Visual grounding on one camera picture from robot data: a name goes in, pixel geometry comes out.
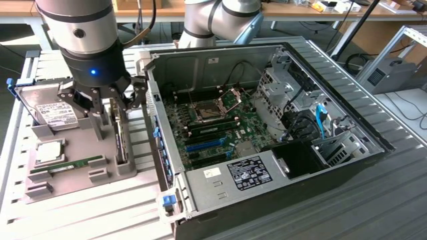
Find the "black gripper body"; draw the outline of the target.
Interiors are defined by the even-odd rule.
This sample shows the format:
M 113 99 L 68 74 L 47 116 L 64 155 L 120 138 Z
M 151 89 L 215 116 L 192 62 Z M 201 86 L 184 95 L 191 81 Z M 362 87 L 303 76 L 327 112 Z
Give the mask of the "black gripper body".
M 124 49 L 119 41 L 105 50 L 91 54 L 75 53 L 63 47 L 59 49 L 72 78 L 80 85 L 93 88 L 129 86 L 131 75 L 125 68 Z

